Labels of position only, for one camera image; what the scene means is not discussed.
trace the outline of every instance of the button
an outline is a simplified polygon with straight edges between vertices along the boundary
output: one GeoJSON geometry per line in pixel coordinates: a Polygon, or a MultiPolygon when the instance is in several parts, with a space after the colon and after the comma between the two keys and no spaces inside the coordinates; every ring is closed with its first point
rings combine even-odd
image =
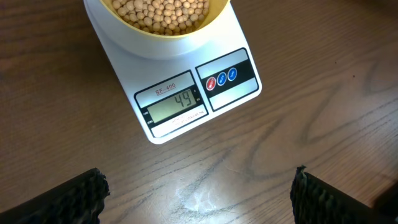
{"type": "Polygon", "coordinates": [[[231,68],[228,71],[228,80],[233,81],[236,78],[237,74],[238,74],[238,71],[236,70],[236,68],[231,68]]]}
{"type": "Polygon", "coordinates": [[[216,78],[210,77],[209,79],[207,79],[206,88],[208,91],[211,91],[214,89],[214,87],[216,87],[216,78]]]}
{"type": "Polygon", "coordinates": [[[226,74],[225,72],[221,72],[217,77],[217,84],[222,86],[226,83],[226,74]]]}

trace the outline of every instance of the yellow bowl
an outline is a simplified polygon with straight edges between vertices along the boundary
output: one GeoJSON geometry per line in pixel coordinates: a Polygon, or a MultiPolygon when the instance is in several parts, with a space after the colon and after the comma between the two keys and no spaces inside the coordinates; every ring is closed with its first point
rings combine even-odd
{"type": "Polygon", "coordinates": [[[201,23],[200,27],[197,28],[196,30],[194,30],[192,33],[190,34],[184,34],[184,35],[157,35],[157,34],[151,34],[148,32],[144,32],[143,30],[137,29],[134,26],[128,24],[127,22],[125,22],[124,20],[122,20],[120,18],[120,16],[118,15],[118,13],[116,12],[116,10],[113,8],[112,6],[112,2],[113,0],[100,0],[101,3],[105,6],[105,8],[119,21],[121,21],[122,23],[124,23],[126,26],[128,26],[130,29],[133,29],[135,31],[140,32],[141,34],[147,35],[148,37],[155,37],[155,38],[159,38],[159,39],[163,39],[163,40],[167,40],[167,39],[179,39],[182,37],[188,37],[190,35],[193,35],[196,31],[204,28],[205,26],[207,26],[208,24],[210,24],[211,22],[213,22],[225,9],[225,7],[227,6],[227,4],[229,3],[230,0],[208,0],[209,1],[209,14],[205,17],[205,20],[201,23]]]}

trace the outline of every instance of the digital display screen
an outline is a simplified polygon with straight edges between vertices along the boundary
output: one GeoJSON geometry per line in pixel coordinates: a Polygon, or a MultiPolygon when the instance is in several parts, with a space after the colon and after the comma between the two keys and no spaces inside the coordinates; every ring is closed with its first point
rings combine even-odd
{"type": "Polygon", "coordinates": [[[173,114],[195,106],[196,103],[191,89],[189,89],[148,107],[148,112],[153,122],[156,123],[173,114]]]}

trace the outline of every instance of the wooden surface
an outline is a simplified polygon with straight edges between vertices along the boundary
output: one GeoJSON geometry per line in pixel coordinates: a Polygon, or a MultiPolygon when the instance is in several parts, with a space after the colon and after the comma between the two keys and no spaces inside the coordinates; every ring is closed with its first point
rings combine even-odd
{"type": "Polygon", "coordinates": [[[233,0],[263,91],[160,146],[82,0],[0,6],[0,212],[93,167],[102,223],[293,223],[301,164],[369,206],[398,180],[395,0],[233,0]]]}

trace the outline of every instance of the kitchen scale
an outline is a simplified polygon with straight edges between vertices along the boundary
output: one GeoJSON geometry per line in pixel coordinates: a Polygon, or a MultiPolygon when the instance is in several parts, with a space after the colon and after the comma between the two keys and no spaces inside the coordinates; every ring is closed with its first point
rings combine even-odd
{"type": "Polygon", "coordinates": [[[84,3],[127,98],[154,144],[260,94],[261,81],[231,3],[206,27],[176,41],[159,41],[132,30],[100,0],[84,3]]]}

